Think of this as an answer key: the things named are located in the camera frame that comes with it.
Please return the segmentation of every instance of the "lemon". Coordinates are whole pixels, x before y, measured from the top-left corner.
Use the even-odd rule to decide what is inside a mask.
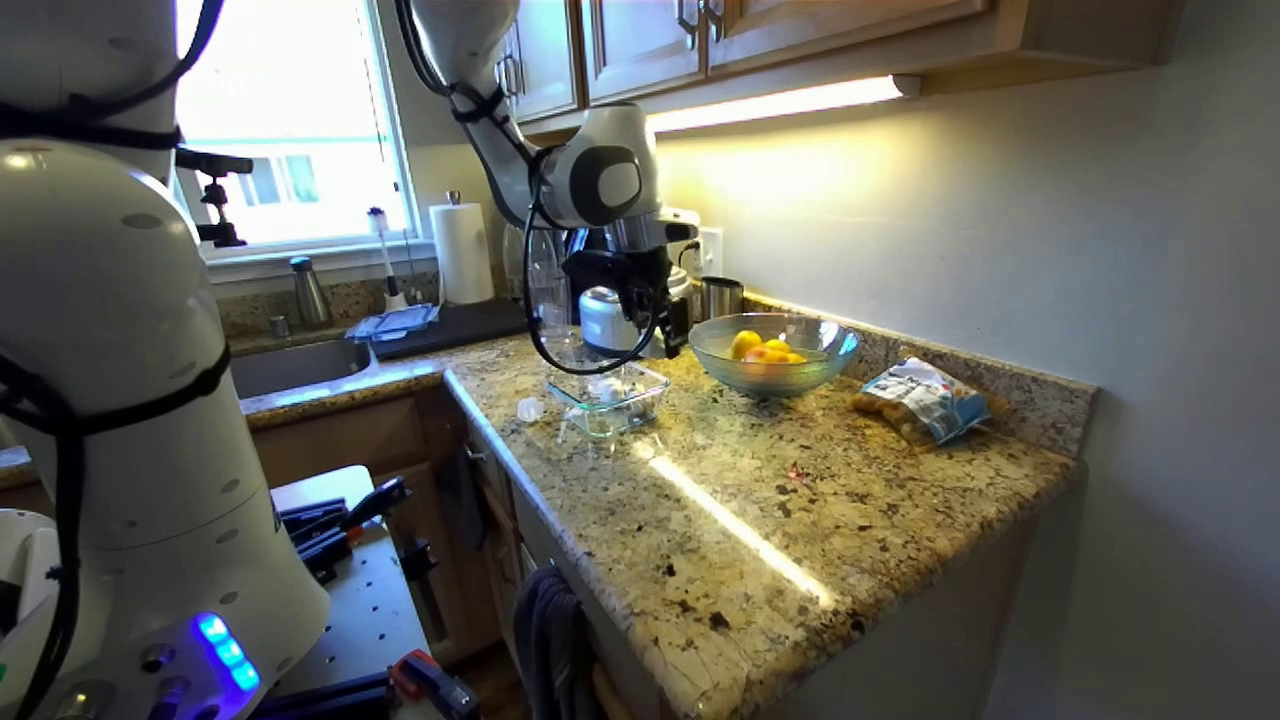
[[[770,367],[798,367],[804,358],[788,340],[765,340],[762,358]]]
[[[727,358],[731,361],[745,361],[753,347],[762,347],[765,340],[762,340],[762,331],[753,331],[753,330],[745,330],[745,331],[737,331],[731,340],[727,340]]]

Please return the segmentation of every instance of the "cable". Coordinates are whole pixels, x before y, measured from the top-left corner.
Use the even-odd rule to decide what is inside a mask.
[[[38,661],[32,685],[20,699],[20,720],[38,716],[41,699],[55,685],[55,672],[70,661],[79,621],[79,510],[85,510],[85,432],[78,428],[74,406],[46,383],[41,377],[23,371],[20,364],[0,358],[0,383],[9,387],[5,417],[41,417],[46,428],[55,436],[55,543],[61,543],[61,594],[47,626],[46,654]]]
[[[78,640],[78,621],[79,621],[79,518],[85,518],[85,441],[92,432],[112,432],[129,423],[145,423],[153,417],[168,417],[186,409],[189,402],[211,397],[234,364],[234,352],[225,347],[210,367],[201,367],[186,387],[153,397],[145,406],[129,409],[108,409],[97,417],[79,417],[46,377],[12,364],[0,358],[0,412],[41,428],[55,441],[55,543],[61,543],[61,569],[55,569],[55,610],[54,626],[32,672],[32,685],[20,699],[20,720],[38,716],[41,699],[55,685],[55,672],[66,670],[74,640]]]
[[[116,101],[74,95],[74,109],[87,114],[85,120],[106,120],[106,115],[129,114],[129,109],[176,90],[176,79],[201,66],[201,57],[216,34],[221,14],[225,14],[225,0],[201,3],[201,19],[197,19],[189,54],[158,86],[145,86],[145,90],[116,95]]]
[[[436,95],[449,95],[449,86],[436,75],[436,70],[427,66],[425,40],[417,36],[412,0],[397,0],[397,16],[402,16],[402,36],[404,36],[412,74],[417,74]]]
[[[533,250],[533,220],[546,218],[542,208],[530,208],[530,220],[523,220],[523,235],[522,235],[522,257],[523,257],[523,271],[522,271],[522,286],[523,286],[523,330],[530,330],[530,340],[535,347],[542,361],[549,361],[552,367],[568,371],[568,377],[604,377],[604,371],[615,371],[633,361],[642,361],[644,344],[652,340],[658,331],[658,322],[642,331],[637,347],[615,358],[615,361],[604,361],[604,364],[560,364],[560,358],[552,358],[552,347],[546,344],[546,322],[535,315],[533,308],[533,282],[530,282],[530,250]]]
[[[125,143],[125,148],[176,148],[182,131],[112,129],[99,120],[120,115],[120,114],[176,90],[176,79],[201,66],[201,57],[216,34],[221,14],[225,14],[225,0],[201,3],[201,19],[197,19],[189,54],[162,79],[153,79],[138,93],[125,93],[116,101],[74,95],[66,109],[54,109],[54,114],[27,114],[16,106],[0,106],[0,137],[61,137],[61,140]]]

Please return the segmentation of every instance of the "lower cabinet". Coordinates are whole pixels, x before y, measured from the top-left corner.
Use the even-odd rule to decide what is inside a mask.
[[[0,490],[0,510],[23,510],[23,513],[46,513],[46,518],[54,518],[54,500],[47,500],[47,491],[46,491],[41,480]]]
[[[486,574],[493,585],[493,612],[501,626],[501,636],[507,644],[511,666],[522,670],[517,655],[517,605],[523,594],[523,580],[542,574],[546,565],[560,565],[568,575],[583,618],[590,618],[590,640],[593,640],[593,680],[604,712],[612,720],[627,716],[673,716],[668,699],[627,647],[627,640],[612,627],[604,610],[597,605],[593,594],[581,587],[573,569],[566,565],[566,553],[555,548],[546,518],[535,518],[533,500],[523,490],[504,474],[496,462],[493,446],[481,436],[475,423],[468,423],[468,475],[481,490],[475,496],[486,500],[487,532],[486,532]]]
[[[252,441],[269,486],[343,466],[366,466],[378,486],[404,480],[412,496],[389,519],[402,555],[422,542],[436,555],[436,569],[412,580],[434,655],[460,666],[501,644],[487,612],[487,559],[474,524],[475,510],[468,510],[466,480],[454,467],[460,423],[449,412],[449,387],[262,428]]]

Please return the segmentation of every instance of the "snack package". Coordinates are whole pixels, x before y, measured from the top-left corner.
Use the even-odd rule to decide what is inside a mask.
[[[983,423],[987,402],[958,377],[909,358],[863,383],[857,412],[886,417],[903,436],[928,436],[954,446],[958,436]]]

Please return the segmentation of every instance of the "cabinet handle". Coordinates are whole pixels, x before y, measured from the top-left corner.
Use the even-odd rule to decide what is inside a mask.
[[[486,451],[486,447],[475,447],[475,446],[466,446],[466,456],[468,456],[468,462],[475,462],[475,466],[486,466],[486,462],[487,462],[487,451]]]
[[[724,36],[724,0],[704,0],[704,16],[713,26],[713,43]]]
[[[695,48],[695,19],[687,19],[684,0],[673,0],[673,19],[684,34],[684,43]]]
[[[511,54],[504,57],[504,86],[507,86],[507,95],[523,95],[522,59]]]

